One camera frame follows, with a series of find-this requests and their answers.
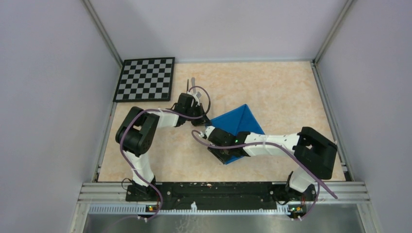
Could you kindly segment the blue cloth napkin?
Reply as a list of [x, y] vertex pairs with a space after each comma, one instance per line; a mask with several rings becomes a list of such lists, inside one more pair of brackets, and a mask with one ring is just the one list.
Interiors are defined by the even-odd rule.
[[[241, 105], [240, 107], [234, 110], [231, 110], [218, 117], [215, 117], [211, 120], [211, 125], [216, 128], [220, 128], [226, 132], [229, 132], [233, 135], [237, 135], [238, 132], [242, 131], [264, 134], [263, 129], [261, 128], [258, 121], [255, 119], [254, 115], [252, 114], [252, 111], [250, 110], [247, 104]], [[241, 148], [234, 149], [234, 151], [238, 151], [238, 153], [232, 154], [239, 154], [243, 157], [248, 157], [245, 151]]]

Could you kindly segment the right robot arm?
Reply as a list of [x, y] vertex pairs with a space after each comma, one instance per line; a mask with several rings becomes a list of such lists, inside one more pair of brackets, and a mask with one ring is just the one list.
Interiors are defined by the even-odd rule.
[[298, 133], [283, 135], [254, 132], [239, 132], [233, 135], [220, 128], [208, 126], [203, 138], [210, 142], [210, 149], [229, 158], [266, 155], [290, 157], [298, 164], [285, 186], [285, 194], [291, 200], [298, 200], [313, 183], [318, 183], [333, 198], [337, 198], [324, 183], [332, 177], [337, 145], [311, 127], [303, 127]]

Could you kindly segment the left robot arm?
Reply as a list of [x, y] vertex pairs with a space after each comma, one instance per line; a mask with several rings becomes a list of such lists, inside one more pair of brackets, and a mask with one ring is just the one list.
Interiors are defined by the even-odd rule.
[[180, 94], [170, 109], [130, 109], [115, 136], [120, 152], [133, 173], [128, 192], [146, 201], [157, 195], [155, 175], [148, 155], [155, 132], [160, 128], [180, 127], [187, 121], [194, 126], [209, 124], [200, 97], [200, 93], [186, 92]]

